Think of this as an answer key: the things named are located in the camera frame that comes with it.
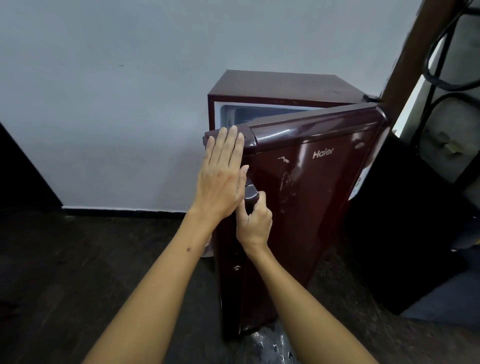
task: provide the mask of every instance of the hand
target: hand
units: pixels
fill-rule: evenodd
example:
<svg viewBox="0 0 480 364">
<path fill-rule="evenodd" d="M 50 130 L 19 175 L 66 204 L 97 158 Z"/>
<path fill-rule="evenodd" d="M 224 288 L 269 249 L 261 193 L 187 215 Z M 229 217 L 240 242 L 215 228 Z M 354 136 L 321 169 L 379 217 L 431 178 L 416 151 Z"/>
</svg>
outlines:
<svg viewBox="0 0 480 364">
<path fill-rule="evenodd" d="M 237 240 L 250 259 L 268 251 L 267 240 L 272 227 L 272 212 L 267 208 L 265 192 L 258 194 L 260 197 L 250 215 L 245 210 L 245 201 L 237 207 Z"/>
<path fill-rule="evenodd" d="M 197 193 L 191 212 L 209 218 L 216 226 L 230 216 L 245 196 L 248 165 L 240 168 L 243 154 L 243 134 L 237 127 L 222 128 L 216 142 L 208 138 L 205 156 L 198 173 Z"/>
</svg>

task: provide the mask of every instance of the refrigerator door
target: refrigerator door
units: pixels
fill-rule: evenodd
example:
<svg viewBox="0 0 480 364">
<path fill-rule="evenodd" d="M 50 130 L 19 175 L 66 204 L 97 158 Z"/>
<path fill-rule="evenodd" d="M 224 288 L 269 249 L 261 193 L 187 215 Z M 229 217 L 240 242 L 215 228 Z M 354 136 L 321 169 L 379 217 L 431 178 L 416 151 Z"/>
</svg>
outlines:
<svg viewBox="0 0 480 364">
<path fill-rule="evenodd" d="M 268 246 L 305 286 L 388 134 L 388 120 L 377 104 L 357 104 L 259 118 L 239 130 L 246 137 L 242 163 L 273 213 Z M 226 339 L 276 318 L 235 229 L 232 214 L 213 234 Z"/>
</svg>

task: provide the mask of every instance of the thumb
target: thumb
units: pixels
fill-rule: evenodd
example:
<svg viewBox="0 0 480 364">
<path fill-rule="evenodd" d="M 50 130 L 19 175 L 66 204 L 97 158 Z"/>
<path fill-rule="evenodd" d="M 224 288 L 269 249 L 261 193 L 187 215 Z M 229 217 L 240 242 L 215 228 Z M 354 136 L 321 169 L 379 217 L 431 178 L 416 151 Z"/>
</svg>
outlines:
<svg viewBox="0 0 480 364">
<path fill-rule="evenodd" d="M 239 184 L 237 186 L 237 197 L 242 199 L 245 197 L 245 183 L 247 183 L 247 171 L 249 165 L 246 164 L 240 168 Z"/>
<path fill-rule="evenodd" d="M 245 200 L 242 199 L 239 205 L 237 206 L 236 215 L 237 215 L 237 226 L 238 225 L 245 225 L 248 221 L 248 214 L 247 210 L 245 209 Z"/>
</svg>

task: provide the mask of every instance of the dark floor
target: dark floor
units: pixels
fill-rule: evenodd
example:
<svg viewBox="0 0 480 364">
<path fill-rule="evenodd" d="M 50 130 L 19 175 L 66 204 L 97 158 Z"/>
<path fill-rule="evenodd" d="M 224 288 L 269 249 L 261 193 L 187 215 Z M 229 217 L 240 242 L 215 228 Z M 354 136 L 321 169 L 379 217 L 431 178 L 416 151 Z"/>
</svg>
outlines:
<svg viewBox="0 0 480 364">
<path fill-rule="evenodd" d="M 179 226 L 177 220 L 17 213 L 0 221 L 1 363 L 79 363 Z M 310 291 L 380 363 L 479 363 L 480 336 L 393 316 L 347 268 L 340 245 Z M 298 363 L 281 324 L 220 337 L 211 259 L 198 264 L 165 363 Z"/>
</svg>

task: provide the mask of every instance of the finger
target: finger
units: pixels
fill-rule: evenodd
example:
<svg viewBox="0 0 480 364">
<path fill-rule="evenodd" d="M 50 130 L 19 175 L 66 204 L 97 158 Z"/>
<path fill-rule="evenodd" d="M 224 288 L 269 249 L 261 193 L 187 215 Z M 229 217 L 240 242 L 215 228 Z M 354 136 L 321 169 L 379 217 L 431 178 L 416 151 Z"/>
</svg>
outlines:
<svg viewBox="0 0 480 364">
<path fill-rule="evenodd" d="M 205 147 L 205 155 L 202 162 L 202 168 L 205 168 L 210 163 L 210 158 L 212 157 L 212 150 L 215 145 L 215 138 L 212 136 L 208 137 L 207 146 Z"/>
<path fill-rule="evenodd" d="M 245 198 L 245 183 L 247 182 L 247 171 L 249 165 L 246 164 L 240 169 L 239 184 L 237 186 L 237 198 L 243 200 Z"/>
<path fill-rule="evenodd" d="M 233 170 L 238 170 L 241 164 L 241 157 L 243 156 L 243 145 L 245 144 L 245 138 L 242 133 L 237 135 L 235 141 L 235 147 L 233 148 L 232 156 L 230 157 L 230 163 L 228 167 Z"/>
<path fill-rule="evenodd" d="M 237 224 L 245 224 L 248 221 L 247 210 L 245 209 L 245 200 L 241 200 L 236 209 Z"/>
<path fill-rule="evenodd" d="M 257 203 L 255 204 L 255 206 L 253 207 L 253 210 L 258 210 L 259 208 L 267 208 L 267 195 L 265 194 L 264 191 L 258 191 L 258 201 Z"/>
<path fill-rule="evenodd" d="M 210 158 L 210 164 L 216 165 L 220 154 L 222 153 L 223 144 L 225 143 L 225 138 L 227 137 L 227 128 L 222 128 L 218 132 L 216 137 L 215 146 L 213 147 L 212 156 Z"/>
<path fill-rule="evenodd" d="M 222 153 L 220 154 L 220 159 L 218 160 L 220 165 L 228 167 L 228 162 L 230 162 L 230 157 L 232 156 L 232 151 L 235 146 L 235 140 L 237 140 L 236 125 L 232 126 L 228 131 L 227 139 L 223 144 Z"/>
</svg>

